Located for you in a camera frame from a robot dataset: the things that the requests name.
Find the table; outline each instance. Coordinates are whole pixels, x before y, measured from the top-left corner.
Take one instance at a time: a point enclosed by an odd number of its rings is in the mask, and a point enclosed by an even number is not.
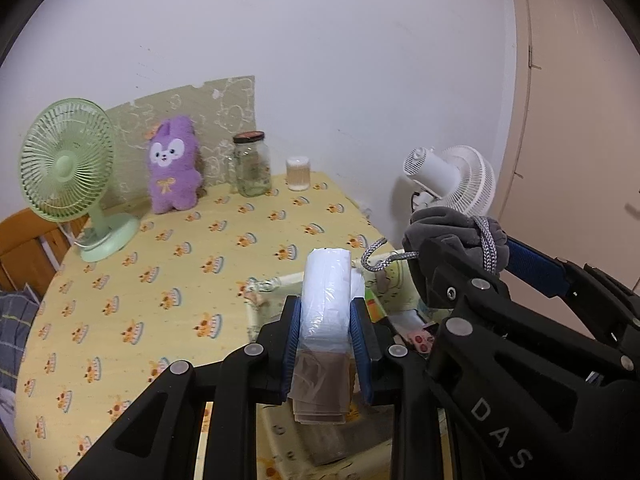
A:
[[[300,272],[318,247],[357,258],[380,237],[322,173],[304,192],[276,176],[268,196],[247,199],[222,184],[190,211],[154,215],[147,201],[125,209],[140,216],[141,232],[96,264],[71,249],[27,342],[16,436],[41,480],[63,478],[170,362],[202,365],[244,345],[249,277]],[[263,438],[258,458],[258,478],[273,479]]]

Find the glass jar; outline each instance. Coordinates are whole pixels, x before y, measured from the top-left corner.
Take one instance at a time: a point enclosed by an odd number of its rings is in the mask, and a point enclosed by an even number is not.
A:
[[[258,196],[271,189],[269,149],[264,132],[234,135],[236,186],[242,196]]]

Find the plush toy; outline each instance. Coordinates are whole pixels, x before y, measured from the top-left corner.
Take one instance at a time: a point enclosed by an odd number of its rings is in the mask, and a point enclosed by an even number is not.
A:
[[[149,195],[154,213],[196,205],[196,189],[202,183],[202,176],[194,167],[197,152],[198,141],[190,118],[177,116],[158,126],[148,154]]]

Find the metal screw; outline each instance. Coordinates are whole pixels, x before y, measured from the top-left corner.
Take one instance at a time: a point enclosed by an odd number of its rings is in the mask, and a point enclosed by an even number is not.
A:
[[[630,358],[628,358],[626,355],[623,355],[620,358],[620,364],[628,372],[632,372],[634,369],[634,362]]]
[[[247,355],[260,355],[264,351],[264,347],[260,343],[249,343],[244,347],[244,353]]]
[[[447,330],[454,335],[467,336],[474,331],[471,323],[461,317],[450,317],[445,323]]]
[[[487,280],[483,280],[482,278],[474,278],[471,280],[471,285],[475,288],[479,288],[480,290],[488,290],[491,288],[491,285]]]
[[[169,370],[172,374],[182,375],[189,369],[189,363],[187,361],[174,361],[169,366]]]
[[[406,349],[406,346],[402,345],[391,345],[388,352],[393,357],[404,357],[409,353],[409,351]]]

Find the wooden chair backrest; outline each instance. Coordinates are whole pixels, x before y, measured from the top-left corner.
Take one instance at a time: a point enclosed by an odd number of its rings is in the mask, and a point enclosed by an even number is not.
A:
[[[74,235],[82,230],[86,217],[70,222]],[[0,222],[0,288],[22,290],[26,283],[41,297],[47,291],[56,269],[40,243],[47,241],[60,264],[70,245],[58,225],[23,209]]]

